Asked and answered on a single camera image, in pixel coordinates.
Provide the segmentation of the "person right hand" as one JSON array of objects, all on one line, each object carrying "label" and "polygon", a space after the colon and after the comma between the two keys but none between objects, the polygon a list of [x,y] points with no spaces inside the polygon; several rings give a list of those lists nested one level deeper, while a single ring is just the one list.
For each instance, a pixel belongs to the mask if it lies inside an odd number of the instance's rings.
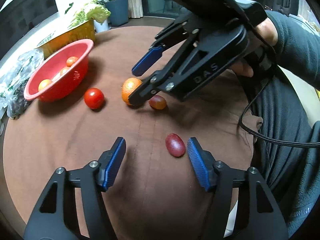
[{"label": "person right hand", "polygon": [[[266,41],[270,46],[275,46],[278,42],[278,33],[274,23],[269,19],[265,19],[259,25],[255,27],[255,31]],[[246,50],[245,55],[255,51],[260,46],[263,46],[263,42],[256,37],[255,34],[249,33],[249,47]],[[252,67],[244,60],[240,59],[230,66],[230,69],[236,74],[245,77],[252,77],[254,72]]]}]

